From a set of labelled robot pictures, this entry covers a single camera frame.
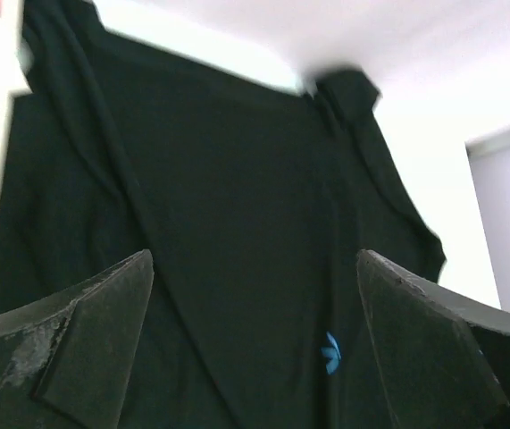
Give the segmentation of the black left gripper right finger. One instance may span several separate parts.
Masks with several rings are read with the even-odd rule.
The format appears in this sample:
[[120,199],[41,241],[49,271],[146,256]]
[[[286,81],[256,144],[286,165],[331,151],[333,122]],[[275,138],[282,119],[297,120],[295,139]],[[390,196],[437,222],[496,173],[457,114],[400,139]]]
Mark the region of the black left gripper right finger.
[[358,285],[395,428],[510,428],[510,313],[371,250]]

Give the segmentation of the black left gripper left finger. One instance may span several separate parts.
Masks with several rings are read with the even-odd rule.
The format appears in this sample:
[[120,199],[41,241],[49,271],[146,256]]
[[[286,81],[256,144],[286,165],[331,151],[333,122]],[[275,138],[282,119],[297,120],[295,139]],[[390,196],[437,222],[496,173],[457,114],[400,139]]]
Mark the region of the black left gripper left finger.
[[154,279],[142,250],[0,314],[0,428],[115,428]]

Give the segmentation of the black t shirt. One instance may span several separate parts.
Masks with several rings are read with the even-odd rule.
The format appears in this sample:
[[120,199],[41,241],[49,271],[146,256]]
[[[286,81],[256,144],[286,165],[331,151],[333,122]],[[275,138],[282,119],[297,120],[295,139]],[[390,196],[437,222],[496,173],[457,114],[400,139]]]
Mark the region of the black t shirt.
[[28,1],[31,92],[0,198],[0,313],[147,248],[155,283],[123,428],[388,428],[356,284],[372,249],[445,257],[354,68],[291,96]]

